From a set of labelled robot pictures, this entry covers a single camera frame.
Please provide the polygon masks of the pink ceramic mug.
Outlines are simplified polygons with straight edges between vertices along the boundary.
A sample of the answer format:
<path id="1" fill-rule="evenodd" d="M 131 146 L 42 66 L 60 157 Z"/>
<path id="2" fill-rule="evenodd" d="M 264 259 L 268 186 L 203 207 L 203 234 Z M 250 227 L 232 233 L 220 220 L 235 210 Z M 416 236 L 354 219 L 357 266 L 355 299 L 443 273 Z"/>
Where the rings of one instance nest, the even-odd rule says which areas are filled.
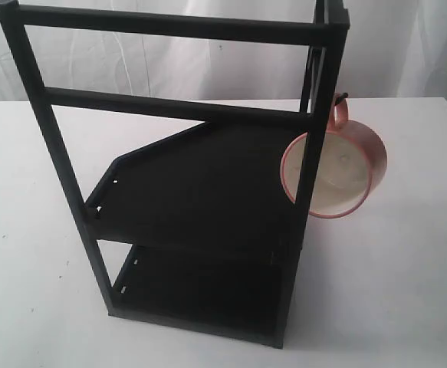
<path id="1" fill-rule="evenodd" d="M 387 151 L 369 126 L 349 118 L 347 99 L 330 110 L 309 214 L 323 219 L 349 215 L 381 183 Z"/>

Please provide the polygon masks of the black metal shelf rack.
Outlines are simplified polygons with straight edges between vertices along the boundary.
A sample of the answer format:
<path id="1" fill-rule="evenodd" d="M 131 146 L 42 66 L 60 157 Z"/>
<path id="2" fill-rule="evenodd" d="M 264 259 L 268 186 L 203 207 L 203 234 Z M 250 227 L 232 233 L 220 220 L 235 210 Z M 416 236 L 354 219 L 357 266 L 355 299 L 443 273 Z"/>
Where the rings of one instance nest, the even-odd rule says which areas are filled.
<path id="1" fill-rule="evenodd" d="M 320 152 L 350 28 L 0 1 L 0 24 L 109 315 L 282 348 Z M 298 111 L 44 84 L 29 25 L 308 47 Z M 54 107 L 191 120 L 117 157 L 84 198 Z"/>

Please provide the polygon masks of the black rack hook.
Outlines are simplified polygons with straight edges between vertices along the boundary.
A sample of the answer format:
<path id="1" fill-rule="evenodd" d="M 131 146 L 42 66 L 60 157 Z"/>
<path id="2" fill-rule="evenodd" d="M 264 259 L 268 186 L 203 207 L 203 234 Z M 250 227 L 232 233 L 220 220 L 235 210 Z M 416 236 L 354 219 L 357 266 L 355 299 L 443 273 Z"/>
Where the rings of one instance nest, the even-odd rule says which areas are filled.
<path id="1" fill-rule="evenodd" d="M 335 98 L 334 105 L 337 106 L 337 105 L 341 104 L 348 97 L 349 97 L 349 94 L 346 92 L 338 94 Z"/>

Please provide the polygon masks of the white backdrop curtain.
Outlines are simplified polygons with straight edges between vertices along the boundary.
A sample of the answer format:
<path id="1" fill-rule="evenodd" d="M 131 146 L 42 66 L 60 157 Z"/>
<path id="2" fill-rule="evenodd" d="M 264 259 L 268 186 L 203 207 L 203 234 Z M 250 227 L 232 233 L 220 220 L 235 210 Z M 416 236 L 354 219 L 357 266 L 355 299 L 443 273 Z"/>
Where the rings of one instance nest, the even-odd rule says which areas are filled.
<path id="1" fill-rule="evenodd" d="M 125 12 L 309 22 L 315 1 L 20 1 Z M 447 1 L 344 1 L 337 91 L 447 100 Z M 27 27 L 52 87 L 180 100 L 298 99 L 307 48 Z M 0 100 L 27 100 L 0 26 Z"/>

